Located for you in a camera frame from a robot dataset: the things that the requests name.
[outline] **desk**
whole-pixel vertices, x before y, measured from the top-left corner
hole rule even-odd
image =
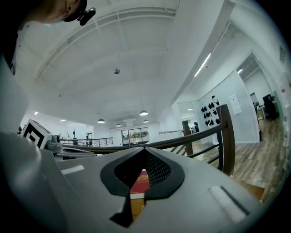
[[[266,120],[266,116],[265,116],[265,106],[262,106],[262,107],[259,107],[259,108],[257,108],[257,111],[258,110],[262,110],[262,112],[263,112],[263,116],[264,116],[264,120]]]

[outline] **poster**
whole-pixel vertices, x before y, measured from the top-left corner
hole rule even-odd
[[[230,96],[229,99],[231,101],[231,107],[234,114],[236,115],[236,114],[241,113],[242,112],[241,105],[240,105],[240,102],[238,101],[236,94],[233,94],[232,96]]]

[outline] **glass partition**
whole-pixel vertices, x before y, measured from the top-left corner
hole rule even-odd
[[[148,128],[141,129],[141,138],[143,142],[148,142],[150,140]]]
[[[130,129],[121,131],[122,134],[122,144],[133,145],[147,143],[150,140],[149,130],[147,127]]]
[[[122,134],[122,144],[129,144],[128,130],[121,131]]]
[[[136,144],[142,142],[140,129],[129,130],[129,143]]]

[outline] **red book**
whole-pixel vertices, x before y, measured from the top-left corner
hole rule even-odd
[[[150,189],[149,177],[146,171],[142,171],[130,190],[130,198],[144,198],[144,193],[147,189]]]

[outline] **ceiling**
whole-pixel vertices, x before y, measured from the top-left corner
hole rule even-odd
[[[228,56],[232,51],[232,47],[229,46],[229,43],[231,43],[231,41],[236,37],[238,32],[240,31],[237,27],[229,21],[225,33],[221,35],[221,38],[217,42],[215,49],[212,51],[211,57],[207,61],[206,66],[181,93],[176,101],[177,103],[197,101],[202,98],[200,93],[196,92],[197,87],[203,89],[209,78],[211,78],[217,70],[222,67],[224,57]]]
[[[161,64],[178,5],[179,0],[88,0],[87,8],[95,7],[97,14],[83,27],[77,21],[26,24],[16,59],[29,74],[18,78],[26,82],[33,109],[75,121],[72,112],[78,109],[66,114],[65,108],[82,105],[82,123],[100,116],[112,125],[132,118],[139,125],[144,120],[140,111],[147,110],[146,118],[156,122]],[[59,95],[62,104],[47,104]]]
[[[243,81],[245,81],[248,77],[251,76],[251,74],[259,69],[257,61],[257,57],[253,53],[251,53],[248,58],[244,60],[244,62],[237,68],[236,71],[242,69],[239,75],[241,76]]]
[[[80,123],[76,123],[76,122],[71,122],[71,121],[64,121],[64,122],[60,122],[61,120],[64,120],[62,118],[57,118],[57,117],[53,117],[53,116],[49,116],[46,114],[43,114],[41,112],[38,112],[37,115],[35,115],[35,111],[34,110],[27,110],[25,115],[27,115],[29,118],[34,119],[34,120],[42,120],[42,121],[46,121],[46,122],[52,122],[54,124],[59,124],[59,125],[63,125],[63,126],[78,126],[78,125],[84,125],[84,124],[80,124]]]

